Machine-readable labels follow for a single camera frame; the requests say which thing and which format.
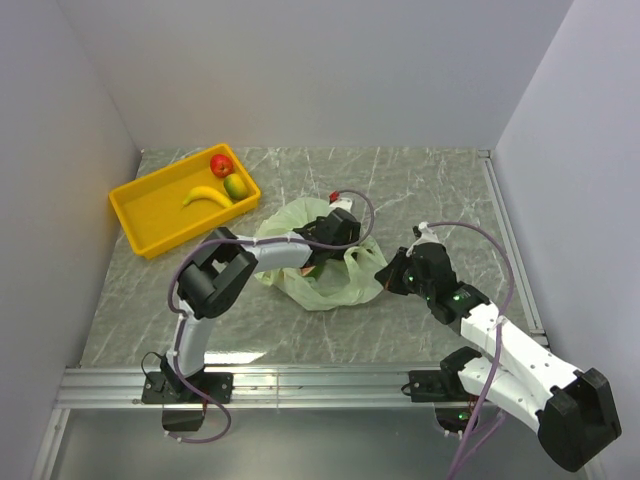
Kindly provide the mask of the green plastic bag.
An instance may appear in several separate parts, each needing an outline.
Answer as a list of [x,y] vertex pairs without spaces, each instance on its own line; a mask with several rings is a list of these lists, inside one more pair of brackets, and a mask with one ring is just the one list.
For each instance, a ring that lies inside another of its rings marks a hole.
[[[302,197],[281,207],[263,221],[258,237],[281,236],[302,227],[330,211],[326,200]],[[318,279],[303,278],[301,269],[281,268],[255,275],[268,287],[276,287],[308,311],[325,311],[342,306],[355,306],[373,300],[382,292],[374,275],[387,265],[377,243],[368,236],[346,251],[342,260],[328,260]]]

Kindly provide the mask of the watermelon slice toy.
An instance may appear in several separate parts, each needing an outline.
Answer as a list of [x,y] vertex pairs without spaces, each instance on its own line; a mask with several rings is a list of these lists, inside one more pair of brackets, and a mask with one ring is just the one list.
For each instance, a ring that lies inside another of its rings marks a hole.
[[323,265],[304,267],[300,270],[300,275],[303,278],[318,279],[322,275],[323,270]]

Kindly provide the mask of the yellow toy fruit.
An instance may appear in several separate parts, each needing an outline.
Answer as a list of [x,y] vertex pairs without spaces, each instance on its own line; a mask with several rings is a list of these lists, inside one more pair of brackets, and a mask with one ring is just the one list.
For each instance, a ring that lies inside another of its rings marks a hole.
[[249,188],[239,174],[227,175],[224,178],[223,186],[227,195],[234,201],[241,201],[249,196]]

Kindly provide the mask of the red toy fruit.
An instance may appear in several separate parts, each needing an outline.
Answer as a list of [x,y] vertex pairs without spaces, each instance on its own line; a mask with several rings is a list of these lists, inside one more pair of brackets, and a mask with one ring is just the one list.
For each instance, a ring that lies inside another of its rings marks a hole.
[[215,154],[211,157],[209,167],[214,176],[225,178],[234,173],[232,160],[224,154]]

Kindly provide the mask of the yellow toy banana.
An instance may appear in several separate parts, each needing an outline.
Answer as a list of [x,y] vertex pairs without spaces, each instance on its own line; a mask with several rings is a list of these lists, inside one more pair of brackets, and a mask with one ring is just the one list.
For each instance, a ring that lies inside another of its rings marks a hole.
[[222,208],[231,208],[234,203],[225,194],[209,186],[197,186],[192,188],[182,201],[182,206],[186,207],[198,200],[208,200],[218,204]]

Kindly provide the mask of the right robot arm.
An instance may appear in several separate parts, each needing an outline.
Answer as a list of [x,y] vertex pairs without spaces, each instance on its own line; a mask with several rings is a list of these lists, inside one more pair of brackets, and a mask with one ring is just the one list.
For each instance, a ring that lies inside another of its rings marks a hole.
[[486,295],[457,279],[443,245],[401,247],[375,279],[391,293],[424,299],[438,321],[471,342],[441,363],[449,398],[485,397],[528,426],[570,472],[620,437],[607,378],[595,368],[579,370],[500,318]]

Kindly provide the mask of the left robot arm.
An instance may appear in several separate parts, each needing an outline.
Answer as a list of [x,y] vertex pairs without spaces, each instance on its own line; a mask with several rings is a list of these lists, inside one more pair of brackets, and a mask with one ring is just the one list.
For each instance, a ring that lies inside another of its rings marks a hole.
[[343,208],[276,236],[214,230],[185,258],[170,284],[168,304],[178,324],[161,360],[163,390],[179,403],[205,393],[204,353],[213,320],[233,306],[253,275],[338,259],[360,243],[360,231],[361,223]]

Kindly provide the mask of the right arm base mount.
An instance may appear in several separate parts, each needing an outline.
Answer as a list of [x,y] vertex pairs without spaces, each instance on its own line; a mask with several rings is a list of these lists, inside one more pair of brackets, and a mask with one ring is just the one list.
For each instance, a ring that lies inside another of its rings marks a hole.
[[462,435],[476,403],[476,396],[465,392],[459,381],[441,370],[410,371],[401,393],[412,403],[432,404],[436,425],[445,434]]

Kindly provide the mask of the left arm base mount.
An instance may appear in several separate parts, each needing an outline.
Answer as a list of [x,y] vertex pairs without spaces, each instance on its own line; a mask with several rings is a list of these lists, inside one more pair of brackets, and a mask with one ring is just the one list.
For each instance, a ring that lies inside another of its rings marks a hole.
[[226,405],[231,401],[233,375],[230,372],[207,373],[202,370],[186,380],[191,387],[171,369],[147,373],[141,403],[163,408],[162,427],[175,439],[182,434],[199,432],[207,413],[217,409],[223,415],[223,427],[209,441],[222,438],[232,425]]

